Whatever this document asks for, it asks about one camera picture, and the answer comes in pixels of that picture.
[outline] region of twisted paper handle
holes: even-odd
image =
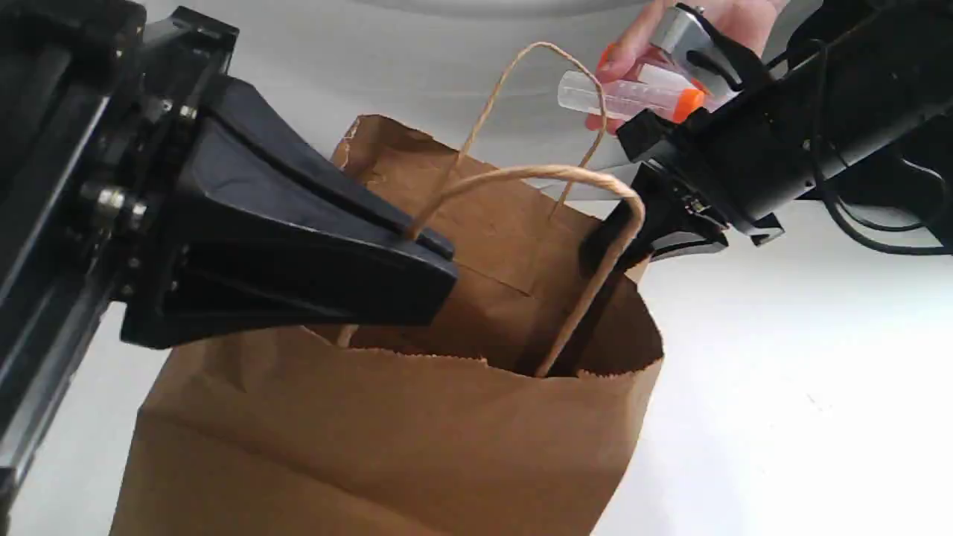
[[[569,60],[578,69],[583,71],[596,86],[599,97],[599,111],[602,117],[602,128],[599,130],[592,147],[590,147],[589,151],[586,152],[586,155],[583,157],[578,167],[549,165],[506,168],[481,175],[471,176],[461,180],[458,184],[447,188],[446,186],[450,180],[451,174],[463,160],[463,158],[467,156],[470,151],[470,147],[473,145],[474,139],[476,139],[477,134],[483,127],[486,119],[490,116],[490,111],[493,109],[493,105],[497,101],[497,97],[499,96],[499,92],[502,89],[503,83],[506,81],[507,77],[509,77],[510,73],[513,71],[513,68],[517,65],[519,60],[529,53],[529,51],[538,47],[549,49]],[[596,270],[596,274],[589,281],[585,292],[583,292],[582,297],[579,299],[579,302],[573,309],[573,312],[570,314],[569,318],[566,319],[566,322],[563,324],[563,326],[559,329],[556,341],[553,343],[553,347],[550,349],[549,354],[547,354],[546,359],[537,369],[536,375],[540,378],[543,378],[549,374],[549,371],[559,357],[559,354],[562,352],[563,348],[565,348],[566,343],[569,342],[569,339],[573,336],[573,332],[576,331],[576,328],[582,321],[582,318],[585,316],[586,312],[589,310],[589,307],[592,306],[592,302],[595,299],[599,289],[601,289],[602,285],[605,284],[605,281],[612,273],[612,270],[616,267],[616,263],[618,262],[619,258],[621,258],[629,244],[632,243],[632,240],[635,239],[636,235],[642,228],[642,223],[645,220],[645,206],[642,204],[639,196],[631,188],[626,186],[612,175],[596,173],[583,169],[583,166],[589,163],[589,160],[596,152],[599,142],[601,142],[602,138],[605,136],[606,121],[607,116],[605,110],[605,94],[603,92],[602,85],[599,84],[598,80],[596,80],[596,78],[585,68],[585,66],[583,66],[572,55],[563,51],[552,43],[538,42],[526,47],[520,51],[519,54],[517,54],[517,57],[500,76],[497,85],[490,94],[490,98],[487,100],[486,106],[483,108],[483,113],[480,114],[480,117],[476,121],[474,128],[470,131],[469,137],[467,137],[467,140],[460,149],[460,152],[457,153],[453,164],[444,171],[440,180],[437,181],[433,192],[429,195],[430,200],[404,233],[406,238],[417,240],[417,238],[420,236],[420,233],[424,230],[424,228],[426,228],[427,223],[436,214],[436,211],[439,210],[440,206],[442,206],[448,200],[465,195],[466,193],[486,184],[510,180],[522,180],[524,178],[551,177],[565,180],[567,182],[566,188],[563,190],[562,196],[559,198],[559,202],[557,203],[555,209],[565,202],[565,199],[569,195],[570,189],[572,188],[574,182],[583,182],[597,188],[613,192],[620,196],[623,202],[629,205],[629,207],[632,209],[632,219],[606,252],[602,263]],[[344,347],[348,346],[351,342],[351,337],[354,336],[356,331],[356,325],[344,326],[340,335],[338,336],[337,344]]]

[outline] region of white backdrop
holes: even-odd
[[[634,4],[190,6],[243,30],[233,74],[327,153],[359,113],[385,113],[459,144],[516,50],[546,39],[592,64],[635,18]],[[779,33],[811,4],[792,6]],[[172,9],[149,6],[153,19]],[[476,156],[575,163],[591,134],[556,105],[563,71],[544,52],[531,56]],[[610,141],[598,164],[622,159]],[[868,252],[812,204],[780,217],[788,234],[765,248],[733,237],[718,256],[649,270],[642,291],[667,359],[636,458],[597,535],[953,533],[953,364],[944,338],[953,260]],[[120,320],[111,309],[76,375],[15,505],[14,536],[108,533],[135,409],[165,357],[119,343]]]

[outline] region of plastic tube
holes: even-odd
[[[605,105],[610,118],[629,120],[643,110],[680,123],[705,104],[705,93],[694,87],[673,89],[639,82],[619,81],[605,84]],[[559,81],[559,106],[598,114],[598,93],[581,72],[568,71]]]

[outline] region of black cable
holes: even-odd
[[[902,156],[900,157],[900,162],[902,162],[903,165],[909,168],[913,168],[919,172],[932,176],[933,178],[937,180],[937,183],[940,185],[941,196],[942,196],[940,200],[940,206],[937,208],[936,211],[933,212],[932,215],[930,215],[930,217],[922,219],[921,221],[917,223],[911,223],[910,225],[901,225],[901,226],[883,225],[881,223],[877,223],[863,216],[859,216],[855,214],[844,202],[843,197],[841,197],[841,195],[838,194],[838,204],[841,206],[841,210],[843,210],[843,212],[847,214],[848,217],[853,219],[858,225],[866,227],[867,229],[873,229],[874,231],[881,231],[883,233],[909,233],[910,231],[917,231],[919,229],[922,229],[924,227],[929,227],[939,222],[941,218],[946,216],[946,213],[950,209],[951,202],[953,202],[953,190],[950,189],[949,181],[946,180],[946,178],[944,178],[943,175],[940,175],[936,171],[931,170],[930,168],[921,166],[920,164],[911,162],[910,160],[907,160],[906,158]]]
[[[866,237],[855,229],[838,210],[838,201],[830,185],[827,184],[827,177],[821,169],[821,127],[823,120],[824,97],[827,91],[827,44],[820,39],[810,39],[808,42],[818,47],[818,86],[814,101],[814,117],[811,121],[811,170],[814,173],[814,180],[817,184],[818,193],[821,195],[821,201],[827,209],[827,213],[834,220],[834,223],[844,231],[851,239],[860,245],[880,253],[888,255],[903,256],[938,256],[953,254],[953,250],[946,247],[910,247],[895,246],[878,242],[873,238]]]

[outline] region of screw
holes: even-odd
[[[149,210],[149,205],[143,203],[142,201],[136,201],[132,205],[132,209],[129,214],[129,228],[133,231],[139,231],[142,229],[142,221],[146,217],[146,212]]]
[[[179,115],[190,121],[195,121],[195,117],[198,116],[198,110],[191,106],[183,106],[179,109]]]

